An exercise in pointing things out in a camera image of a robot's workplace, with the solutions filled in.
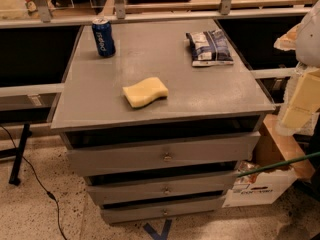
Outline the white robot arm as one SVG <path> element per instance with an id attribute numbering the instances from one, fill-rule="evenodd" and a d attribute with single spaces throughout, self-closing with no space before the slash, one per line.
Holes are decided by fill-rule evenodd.
<path id="1" fill-rule="evenodd" d="M 290 136 L 300 131 L 320 108 L 320 1 L 302 21 L 274 43 L 279 50 L 294 50 L 298 65 L 288 80 L 276 130 Z"/>

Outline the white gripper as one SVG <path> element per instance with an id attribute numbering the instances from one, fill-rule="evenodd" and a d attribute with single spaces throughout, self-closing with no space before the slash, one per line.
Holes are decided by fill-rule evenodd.
<path id="1" fill-rule="evenodd" d="M 274 47 L 282 51 L 296 49 L 299 24 L 279 37 Z M 284 103 L 277 116 L 276 130 L 280 135 L 292 136 L 303 132 L 313 134 L 320 109 L 320 69 L 299 63 L 288 80 Z"/>

